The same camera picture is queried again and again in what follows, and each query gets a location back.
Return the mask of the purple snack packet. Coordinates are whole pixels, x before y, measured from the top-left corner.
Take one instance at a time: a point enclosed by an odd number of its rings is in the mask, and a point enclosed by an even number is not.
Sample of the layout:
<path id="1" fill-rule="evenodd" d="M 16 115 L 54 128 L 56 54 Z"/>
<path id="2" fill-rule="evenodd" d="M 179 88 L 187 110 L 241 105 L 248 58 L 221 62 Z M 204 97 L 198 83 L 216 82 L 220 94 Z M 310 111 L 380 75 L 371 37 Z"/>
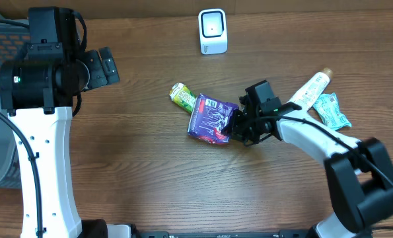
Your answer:
<path id="1" fill-rule="evenodd" d="M 228 143 L 230 137 L 221 131 L 229 124 L 233 111 L 237 109 L 235 103 L 200 94 L 190 117 L 188 135 L 212 144 Z"/>

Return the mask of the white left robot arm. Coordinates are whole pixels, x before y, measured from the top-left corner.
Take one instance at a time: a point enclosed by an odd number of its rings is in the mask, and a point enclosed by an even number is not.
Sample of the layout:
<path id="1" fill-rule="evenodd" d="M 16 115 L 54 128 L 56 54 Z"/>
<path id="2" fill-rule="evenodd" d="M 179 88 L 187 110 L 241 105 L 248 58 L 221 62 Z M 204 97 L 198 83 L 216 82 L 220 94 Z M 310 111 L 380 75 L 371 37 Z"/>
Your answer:
<path id="1" fill-rule="evenodd" d="M 23 200 L 23 237 L 129 237 L 128 225 L 79 217 L 73 195 L 70 128 L 85 91 L 117 83 L 109 48 L 87 50 L 73 9 L 28 12 L 26 53 L 0 68 L 3 121 L 17 143 Z"/>

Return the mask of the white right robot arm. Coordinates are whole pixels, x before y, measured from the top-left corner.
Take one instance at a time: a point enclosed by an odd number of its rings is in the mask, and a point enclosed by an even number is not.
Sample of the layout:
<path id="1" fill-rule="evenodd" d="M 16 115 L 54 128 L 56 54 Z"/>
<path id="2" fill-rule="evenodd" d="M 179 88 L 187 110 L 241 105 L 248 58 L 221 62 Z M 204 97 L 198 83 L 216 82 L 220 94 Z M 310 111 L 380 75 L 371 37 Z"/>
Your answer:
<path id="1" fill-rule="evenodd" d="M 245 146 L 274 136 L 323 165 L 334 212 L 306 237 L 372 237 L 376 223 L 393 216 L 393 164 L 381 141 L 329 129 L 301 105 L 281 103 L 267 81 L 245 91 L 223 134 Z"/>

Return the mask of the white tube gold cap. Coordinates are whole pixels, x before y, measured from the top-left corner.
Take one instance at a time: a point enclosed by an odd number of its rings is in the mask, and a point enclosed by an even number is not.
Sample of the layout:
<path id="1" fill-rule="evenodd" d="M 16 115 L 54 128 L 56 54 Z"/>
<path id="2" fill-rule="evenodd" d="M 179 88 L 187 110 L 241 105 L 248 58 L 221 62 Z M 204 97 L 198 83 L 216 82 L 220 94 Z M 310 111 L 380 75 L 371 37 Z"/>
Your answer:
<path id="1" fill-rule="evenodd" d="M 319 96 L 324 92 L 333 78 L 334 72 L 330 68 L 324 68 L 315 73 L 296 93 L 288 100 L 301 107 L 303 111 L 309 111 Z"/>

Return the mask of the teal packet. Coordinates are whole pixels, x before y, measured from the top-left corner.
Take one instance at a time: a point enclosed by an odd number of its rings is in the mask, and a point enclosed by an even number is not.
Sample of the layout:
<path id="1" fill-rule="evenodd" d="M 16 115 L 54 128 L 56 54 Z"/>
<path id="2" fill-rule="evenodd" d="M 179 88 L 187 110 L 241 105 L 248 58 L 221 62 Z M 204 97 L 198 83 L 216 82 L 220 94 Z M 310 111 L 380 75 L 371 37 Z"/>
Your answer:
<path id="1" fill-rule="evenodd" d="M 332 130 L 339 130 L 346 126 L 352 127 L 351 122 L 340 111 L 338 97 L 335 93 L 321 94 L 313 108 L 317 111 L 323 124 Z"/>

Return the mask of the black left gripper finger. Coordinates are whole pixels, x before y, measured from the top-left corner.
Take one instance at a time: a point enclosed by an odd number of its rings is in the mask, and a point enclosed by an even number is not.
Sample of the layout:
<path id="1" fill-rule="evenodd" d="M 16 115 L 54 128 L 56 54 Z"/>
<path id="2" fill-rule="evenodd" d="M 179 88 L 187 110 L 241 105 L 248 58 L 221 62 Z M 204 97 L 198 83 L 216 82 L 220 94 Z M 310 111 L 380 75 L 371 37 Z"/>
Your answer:
<path id="1" fill-rule="evenodd" d="M 106 79 L 109 85 L 120 82 L 120 77 L 118 75 L 118 70 L 114 64 L 106 65 L 107 73 Z"/>
<path id="2" fill-rule="evenodd" d="M 110 47 L 100 48 L 99 53 L 103 66 L 115 66 L 114 57 Z"/>

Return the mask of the green snack pouch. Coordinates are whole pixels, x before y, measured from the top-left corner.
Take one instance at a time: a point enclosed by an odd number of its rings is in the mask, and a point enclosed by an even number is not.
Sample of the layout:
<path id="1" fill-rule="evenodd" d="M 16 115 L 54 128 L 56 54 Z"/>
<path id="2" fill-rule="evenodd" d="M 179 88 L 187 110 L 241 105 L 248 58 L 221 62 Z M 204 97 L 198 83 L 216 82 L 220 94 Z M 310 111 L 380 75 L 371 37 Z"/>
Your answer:
<path id="1" fill-rule="evenodd" d="M 185 86 L 183 83 L 176 83 L 172 86 L 169 97 L 172 102 L 176 103 L 179 107 L 188 113 L 192 113 L 196 103 L 196 96 Z"/>

